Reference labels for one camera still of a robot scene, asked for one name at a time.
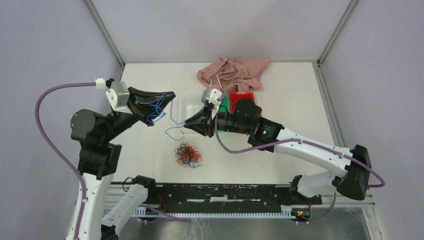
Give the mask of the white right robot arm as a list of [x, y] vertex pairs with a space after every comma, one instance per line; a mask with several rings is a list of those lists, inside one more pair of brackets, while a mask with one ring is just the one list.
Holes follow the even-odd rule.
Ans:
[[245, 152], [260, 150], [285, 154], [325, 169], [323, 173], [293, 178], [288, 196], [295, 204], [332, 193], [357, 201], [366, 197], [372, 169], [366, 147], [357, 144], [349, 149], [303, 137], [262, 117], [262, 108], [251, 99], [239, 100], [233, 113], [220, 112], [217, 105], [206, 103], [202, 110], [185, 121], [184, 128], [210, 138], [218, 131], [245, 134], [251, 145]]

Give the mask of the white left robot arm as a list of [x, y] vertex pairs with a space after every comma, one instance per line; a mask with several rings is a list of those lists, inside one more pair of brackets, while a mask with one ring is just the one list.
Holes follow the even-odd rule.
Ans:
[[142, 202], [156, 200], [155, 181], [137, 176], [135, 183], [109, 214], [104, 214], [107, 192], [117, 170], [122, 146], [112, 140], [142, 122], [151, 127], [176, 97], [173, 91], [148, 92], [118, 83], [105, 92], [111, 111], [103, 115], [77, 111], [70, 121], [71, 138], [80, 144], [78, 200], [69, 226], [69, 240], [116, 240], [122, 227]]

